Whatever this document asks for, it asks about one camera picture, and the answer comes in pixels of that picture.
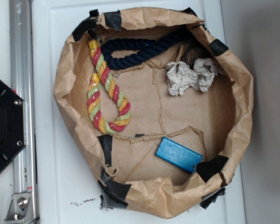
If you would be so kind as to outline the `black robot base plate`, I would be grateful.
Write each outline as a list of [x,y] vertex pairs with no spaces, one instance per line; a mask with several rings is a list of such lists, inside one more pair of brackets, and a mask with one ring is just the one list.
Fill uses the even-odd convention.
[[24,101],[0,80],[0,174],[25,147]]

